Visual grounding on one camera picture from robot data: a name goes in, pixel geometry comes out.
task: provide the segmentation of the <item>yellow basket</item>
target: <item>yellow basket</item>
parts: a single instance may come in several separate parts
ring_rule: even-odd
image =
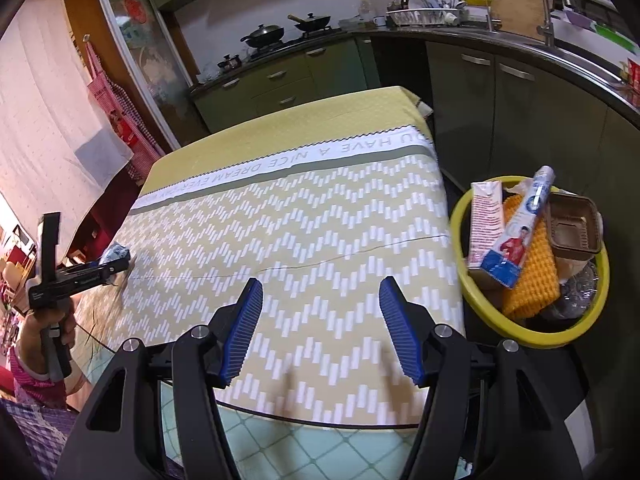
[[[523,179],[524,177],[522,176],[499,176],[491,180],[499,180],[506,187],[512,187]],[[532,348],[558,348],[578,339],[582,334],[587,332],[600,316],[604,304],[607,301],[607,294],[609,293],[609,258],[604,243],[602,250],[595,257],[595,265],[598,269],[598,288],[593,304],[587,312],[585,312],[571,328],[562,332],[545,333],[529,330],[503,316],[502,313],[485,298],[482,291],[480,291],[476,285],[476,282],[474,282],[466,271],[466,261],[462,253],[461,225],[471,204],[472,195],[473,191],[467,191],[458,201],[451,214],[450,228],[453,250],[456,256],[458,278],[460,279],[460,286],[462,287],[462,295],[473,310],[476,311],[476,314],[501,336],[509,337],[518,343]]]

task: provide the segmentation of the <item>person's hand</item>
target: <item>person's hand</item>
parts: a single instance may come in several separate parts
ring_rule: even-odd
[[[37,374],[47,373],[47,364],[42,353],[41,330],[55,323],[60,323],[60,341],[62,344],[73,348],[76,343],[76,318],[74,317],[74,304],[68,300],[68,314],[65,308],[60,306],[43,308],[30,312],[24,321],[18,339],[17,349],[23,364]]]
[[[28,336],[40,336],[41,330],[62,321],[60,325],[60,340],[63,345],[68,345],[69,348],[73,348],[76,344],[77,325],[74,311],[74,304],[71,300],[65,300],[65,305],[63,306],[32,311],[27,314],[26,320],[24,321],[21,337],[24,336],[25,331],[27,331]]]

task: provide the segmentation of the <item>pink checkered apron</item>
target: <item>pink checkered apron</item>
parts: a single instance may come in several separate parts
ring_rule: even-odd
[[[154,162],[164,155],[164,151],[146,129],[124,89],[106,75],[91,43],[87,41],[85,45],[93,79],[87,88],[107,114],[114,131],[133,152],[126,166],[127,173],[134,182],[140,183],[146,180]]]

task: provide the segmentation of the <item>green tile floor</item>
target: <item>green tile floor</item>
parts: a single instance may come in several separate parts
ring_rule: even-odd
[[[75,361],[95,384],[113,353],[78,331]],[[174,395],[161,385],[166,454],[182,463]],[[226,438],[243,480],[396,480],[416,430],[336,430],[279,422],[219,406]],[[460,459],[456,479],[469,474]]]

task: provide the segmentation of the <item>yellow tablecloth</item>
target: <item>yellow tablecloth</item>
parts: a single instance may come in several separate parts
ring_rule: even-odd
[[[88,293],[79,322],[113,349],[130,336],[173,340],[254,276],[263,313],[219,400],[302,422],[417,424],[426,392],[402,375],[380,280],[394,275],[436,322],[463,331],[446,196],[417,104],[401,88],[348,94],[162,158],[115,237],[134,257],[128,280]],[[260,167],[274,170],[237,180]],[[217,187],[171,194],[203,174]]]

